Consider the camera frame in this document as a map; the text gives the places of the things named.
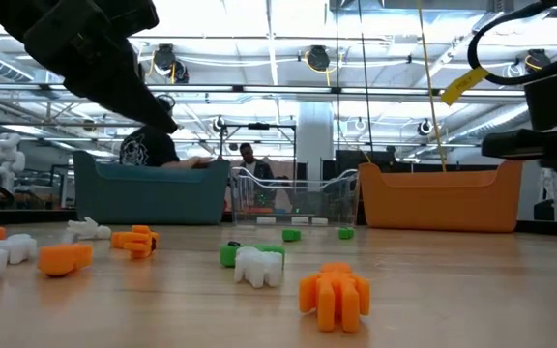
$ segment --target yellow tag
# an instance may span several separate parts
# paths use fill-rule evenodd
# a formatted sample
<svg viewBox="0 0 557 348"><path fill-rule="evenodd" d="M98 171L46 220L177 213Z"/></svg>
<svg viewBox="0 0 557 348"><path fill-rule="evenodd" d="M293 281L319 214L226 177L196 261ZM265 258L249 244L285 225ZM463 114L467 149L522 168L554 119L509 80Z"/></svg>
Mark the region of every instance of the yellow tag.
<svg viewBox="0 0 557 348"><path fill-rule="evenodd" d="M483 69L483 67L478 67L469 71L448 86L442 95L442 102L445 102L448 106L453 105L461 98L463 92L479 84L487 75L489 75L489 72Z"/></svg>

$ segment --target teal plastic bin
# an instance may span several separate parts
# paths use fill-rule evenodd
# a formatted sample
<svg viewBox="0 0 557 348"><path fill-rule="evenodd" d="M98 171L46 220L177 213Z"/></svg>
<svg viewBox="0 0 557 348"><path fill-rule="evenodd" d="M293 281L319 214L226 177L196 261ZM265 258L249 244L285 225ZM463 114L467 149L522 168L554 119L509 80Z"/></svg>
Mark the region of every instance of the teal plastic bin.
<svg viewBox="0 0 557 348"><path fill-rule="evenodd" d="M207 169L168 169L97 163L76 151L78 219L111 224L217 224L222 218L229 162Z"/></svg>

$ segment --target orange plastic bin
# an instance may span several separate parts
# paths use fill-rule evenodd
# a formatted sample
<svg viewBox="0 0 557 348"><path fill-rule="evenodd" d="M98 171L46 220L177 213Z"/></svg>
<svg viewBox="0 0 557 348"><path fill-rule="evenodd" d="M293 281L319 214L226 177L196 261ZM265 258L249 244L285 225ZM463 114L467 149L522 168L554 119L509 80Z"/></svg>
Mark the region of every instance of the orange plastic bin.
<svg viewBox="0 0 557 348"><path fill-rule="evenodd" d="M366 224L373 228L513 232L523 162L497 170L382 173L360 165Z"/></svg>

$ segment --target clear plastic bin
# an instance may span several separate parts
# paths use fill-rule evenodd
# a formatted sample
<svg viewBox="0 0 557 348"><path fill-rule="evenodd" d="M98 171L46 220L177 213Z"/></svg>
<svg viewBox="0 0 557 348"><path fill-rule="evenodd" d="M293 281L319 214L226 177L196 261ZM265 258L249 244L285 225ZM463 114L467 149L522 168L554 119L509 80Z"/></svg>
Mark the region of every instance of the clear plastic bin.
<svg viewBox="0 0 557 348"><path fill-rule="evenodd" d="M350 226L356 222L358 198L357 170L329 181L308 181L262 180L244 167L231 169L237 224Z"/></svg>

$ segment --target fluorescent light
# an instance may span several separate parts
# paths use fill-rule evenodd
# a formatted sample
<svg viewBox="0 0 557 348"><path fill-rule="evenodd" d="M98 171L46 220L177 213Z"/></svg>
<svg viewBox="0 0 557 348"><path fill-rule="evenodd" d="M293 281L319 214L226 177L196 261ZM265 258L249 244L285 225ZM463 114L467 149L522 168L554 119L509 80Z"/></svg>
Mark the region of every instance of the fluorescent light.
<svg viewBox="0 0 557 348"><path fill-rule="evenodd" d="M92 141L92 138L45 138L47 141Z"/></svg>
<svg viewBox="0 0 557 348"><path fill-rule="evenodd" d="M245 92L255 93L330 93L330 87L245 86Z"/></svg>
<svg viewBox="0 0 557 348"><path fill-rule="evenodd" d="M366 88L342 88L341 93L345 94L366 94ZM427 89L416 88L369 88L369 94L374 95L409 95L409 96L428 96Z"/></svg>
<svg viewBox="0 0 557 348"><path fill-rule="evenodd" d="M407 162L414 162L414 163L420 163L420 162L421 162L420 159L414 159L414 158L411 158L411 157L410 157L410 158L401 159L400 161L407 161Z"/></svg>
<svg viewBox="0 0 557 348"><path fill-rule="evenodd" d="M0 91L39 91L40 85L35 83L0 83Z"/></svg>
<svg viewBox="0 0 557 348"><path fill-rule="evenodd" d="M62 149L72 150L72 151L76 150L76 148L75 148L74 146L68 145L68 144L63 143L63 142L53 141L53 144L55 144L55 145L61 147Z"/></svg>
<svg viewBox="0 0 557 348"><path fill-rule="evenodd" d="M92 156L98 156L98 157L115 157L116 155L113 153L110 153L108 151L102 151L102 150L86 150L88 154L92 155Z"/></svg>
<svg viewBox="0 0 557 348"><path fill-rule="evenodd" d="M468 90L463 92L463 96L470 97L525 97L523 91L505 91L505 90Z"/></svg>
<svg viewBox="0 0 557 348"><path fill-rule="evenodd" d="M12 131L20 131L32 135L41 135L44 133L42 130L39 130L35 127L29 127L29 126L4 126L4 128Z"/></svg>
<svg viewBox="0 0 557 348"><path fill-rule="evenodd" d="M228 85L148 85L147 88L152 92L232 92L233 87Z"/></svg>

